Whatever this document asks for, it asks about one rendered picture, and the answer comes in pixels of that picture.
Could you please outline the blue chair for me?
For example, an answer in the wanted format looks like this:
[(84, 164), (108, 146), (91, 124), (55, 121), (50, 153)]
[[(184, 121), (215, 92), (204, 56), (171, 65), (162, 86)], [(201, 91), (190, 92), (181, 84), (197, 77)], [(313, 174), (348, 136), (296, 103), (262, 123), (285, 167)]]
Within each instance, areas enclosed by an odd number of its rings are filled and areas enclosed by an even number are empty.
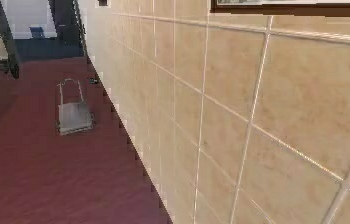
[(30, 32), (33, 39), (44, 39), (44, 30), (42, 27), (31, 27)]

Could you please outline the dark room door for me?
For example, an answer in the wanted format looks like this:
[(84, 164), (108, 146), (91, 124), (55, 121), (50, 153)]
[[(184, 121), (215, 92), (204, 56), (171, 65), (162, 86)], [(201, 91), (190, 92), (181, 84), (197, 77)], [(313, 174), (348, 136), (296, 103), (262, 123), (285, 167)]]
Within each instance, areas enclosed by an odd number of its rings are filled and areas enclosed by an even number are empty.
[(13, 38), (11, 28), (0, 0), (0, 39), (2, 40), (7, 52), (7, 69), (14, 79), (18, 79), (19, 73), (19, 59), (16, 49), (16, 43)]

